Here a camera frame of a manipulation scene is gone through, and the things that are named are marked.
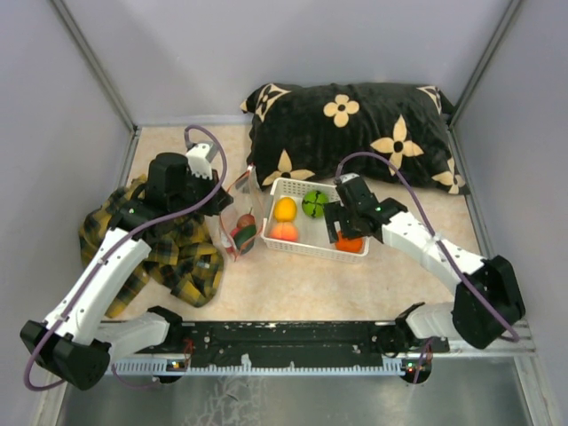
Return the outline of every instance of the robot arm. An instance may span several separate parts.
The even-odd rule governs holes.
[[[69,293],[42,323],[28,321],[20,337],[30,353],[52,333],[36,359],[41,366],[81,390],[97,383],[108,366],[118,359],[169,340],[181,318],[154,307],[140,317],[109,327],[101,320],[124,282],[149,255],[149,243],[167,232],[159,225],[127,239],[110,257],[103,256],[130,231],[157,217],[195,205],[217,185],[217,172],[210,166],[215,146],[200,143],[186,155],[159,154],[151,163],[144,199],[128,201],[109,223],[99,251]],[[232,202],[222,189],[198,212],[213,216]],[[99,271],[63,318],[69,301],[80,291],[95,266]]]
[[[341,201],[324,208],[331,242],[337,241],[336,224],[345,238],[373,236],[383,244],[407,253],[438,277],[454,295],[453,304],[416,305],[406,312],[406,323],[418,339],[432,336],[463,338],[484,349],[504,331],[503,326],[471,294],[448,262],[437,242],[444,243],[460,271],[509,323],[525,315],[525,306],[511,264],[501,256],[485,259],[454,245],[429,230],[401,203],[379,202],[356,174],[336,182]]]

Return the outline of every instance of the pillow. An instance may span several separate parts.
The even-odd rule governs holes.
[[[435,86],[268,83],[241,109],[254,114],[248,164],[255,164],[262,187],[279,177],[331,178],[346,155],[368,151],[399,167],[410,185],[469,192],[448,147],[442,114],[453,107]],[[350,160],[344,171],[398,182],[390,168],[371,157]]]

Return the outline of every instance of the white basket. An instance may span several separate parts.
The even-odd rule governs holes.
[[[302,199],[305,194],[319,190],[327,195],[330,201],[339,201],[339,195],[333,185],[316,184],[314,182],[304,182],[303,180],[287,179],[279,177],[274,181],[270,195],[272,196],[272,206],[268,218],[264,219],[264,229],[262,239],[269,249],[279,251],[289,251],[301,255],[323,257],[325,259],[339,260],[349,264],[362,262],[369,251],[369,239],[365,238],[361,253],[349,253],[335,249],[329,242],[327,236],[326,221],[323,217],[312,219],[302,212]],[[270,238],[270,230],[276,223],[274,220],[274,206],[282,197],[290,197],[296,202],[298,209],[294,226],[297,228],[301,242],[288,242]]]

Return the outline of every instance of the plaid cloth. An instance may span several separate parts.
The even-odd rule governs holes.
[[[97,253],[111,217],[133,194],[140,193],[138,188],[145,182],[146,176],[142,176],[134,179],[130,187],[117,189],[100,209],[85,218],[79,229],[84,266]],[[126,280],[106,311],[108,317],[120,314],[150,277],[170,288],[172,295],[191,306],[203,306],[216,294],[223,272],[223,256],[211,243],[203,216],[181,217],[172,224],[157,241],[150,243],[150,255]]]

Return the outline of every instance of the beige floor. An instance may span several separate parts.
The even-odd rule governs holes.
[[[249,126],[208,128],[227,152],[227,187],[244,171]],[[199,141],[199,136],[193,135],[194,140]],[[130,178],[146,173],[148,163],[164,151],[185,151],[183,128],[144,128]],[[214,162],[218,170],[219,163],[218,159]],[[379,200],[396,198],[418,216],[401,185],[369,181],[369,186]],[[459,246],[478,252],[463,197],[437,190],[419,189],[417,193],[437,231]],[[212,226],[210,230],[219,246],[216,230]],[[419,264],[377,241],[372,241],[369,255],[357,265],[271,251],[258,241],[236,263],[225,259],[221,287],[208,305],[193,308],[170,295],[165,287],[151,282],[118,319],[133,318],[159,304],[185,320],[388,320],[416,302],[452,300],[444,285]]]

